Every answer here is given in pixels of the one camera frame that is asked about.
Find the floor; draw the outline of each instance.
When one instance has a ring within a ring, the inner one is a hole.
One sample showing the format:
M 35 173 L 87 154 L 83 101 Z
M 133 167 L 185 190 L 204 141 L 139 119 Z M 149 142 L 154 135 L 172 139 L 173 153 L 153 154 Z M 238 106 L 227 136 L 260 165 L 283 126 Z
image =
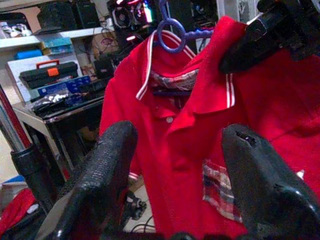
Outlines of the floor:
M 132 219 L 129 220 L 129 222 L 127 223 L 127 225 L 123 229 L 125 232 L 131 232 L 135 226 L 137 226 L 139 224 L 145 224 L 148 221 L 148 219 L 152 216 L 152 210 L 151 210 L 151 206 L 150 206 L 150 202 L 149 202 L 149 198 L 147 195 L 145 185 L 143 185 L 137 191 L 135 191 L 134 194 L 137 198 L 140 198 L 142 201 L 147 203 L 147 208 L 139 220 L 132 220 Z M 151 225 L 151 226 L 155 225 L 153 218 L 148 222 L 148 225 Z M 143 233 L 144 228 L 145 228 L 144 226 L 139 226 L 139 227 L 137 226 L 134 229 L 134 232 L 135 233 Z M 153 228 L 147 227 L 146 232 L 147 233 L 154 233 L 155 230 Z

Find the blue container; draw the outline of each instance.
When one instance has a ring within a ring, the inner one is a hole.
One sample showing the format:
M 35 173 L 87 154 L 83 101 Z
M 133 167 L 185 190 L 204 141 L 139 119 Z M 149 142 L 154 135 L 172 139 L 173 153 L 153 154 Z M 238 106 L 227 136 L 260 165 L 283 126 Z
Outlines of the blue container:
M 39 49 L 30 50 L 30 51 L 20 51 L 20 52 L 17 52 L 16 55 L 14 55 L 14 59 L 16 60 L 29 59 L 29 58 L 39 57 L 39 56 L 42 56 L 42 52 Z

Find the blue box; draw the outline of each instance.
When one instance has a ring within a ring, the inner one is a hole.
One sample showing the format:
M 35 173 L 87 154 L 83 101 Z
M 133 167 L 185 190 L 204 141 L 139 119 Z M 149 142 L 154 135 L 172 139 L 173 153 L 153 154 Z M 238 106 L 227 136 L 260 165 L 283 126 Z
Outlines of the blue box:
M 69 90 L 70 93 L 75 94 L 75 93 L 79 93 L 79 86 L 87 85 L 90 82 L 91 80 L 88 75 L 80 76 L 70 80 L 39 87 L 37 88 L 37 91 L 41 97 L 44 97 L 48 94 L 54 94 L 62 90 Z

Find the wall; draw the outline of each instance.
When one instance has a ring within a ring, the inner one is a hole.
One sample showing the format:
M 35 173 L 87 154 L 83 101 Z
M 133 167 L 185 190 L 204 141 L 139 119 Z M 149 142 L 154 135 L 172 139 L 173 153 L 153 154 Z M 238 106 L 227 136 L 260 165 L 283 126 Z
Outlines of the wall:
M 94 0 L 93 2 L 96 4 L 99 17 L 102 17 L 102 15 L 106 15 L 108 13 L 106 0 Z M 37 19 L 37 14 L 40 12 L 38 7 L 19 9 L 13 12 L 24 13 L 33 32 L 41 28 Z M 3 87 L 11 104 L 16 104 L 20 102 L 20 100 L 13 89 L 8 73 L 5 69 L 5 65 L 7 61 L 14 60 L 15 54 L 16 52 L 14 51 L 0 52 L 0 84 Z M 0 183 L 15 177 L 18 174 L 11 161 L 10 152 L 10 147 L 0 131 Z

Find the red polo shirt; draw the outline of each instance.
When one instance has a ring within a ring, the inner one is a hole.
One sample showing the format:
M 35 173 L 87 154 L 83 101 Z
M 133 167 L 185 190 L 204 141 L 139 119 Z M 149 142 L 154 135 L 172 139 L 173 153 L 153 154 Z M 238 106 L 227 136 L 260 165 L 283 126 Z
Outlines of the red polo shirt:
M 138 131 L 131 177 L 142 173 L 157 232 L 235 237 L 245 232 L 226 174 L 222 129 L 250 126 L 320 196 L 320 61 L 293 62 L 282 50 L 252 69 L 232 75 L 218 71 L 226 50 L 245 26 L 228 17 L 217 24 L 209 45 L 197 56 L 187 47 L 170 54 L 153 47 L 151 35 L 122 61 L 109 82 L 100 133 L 130 120 Z M 171 47 L 179 39 L 163 33 Z M 168 81 L 196 74 L 182 109 L 171 97 L 153 95 L 155 76 Z

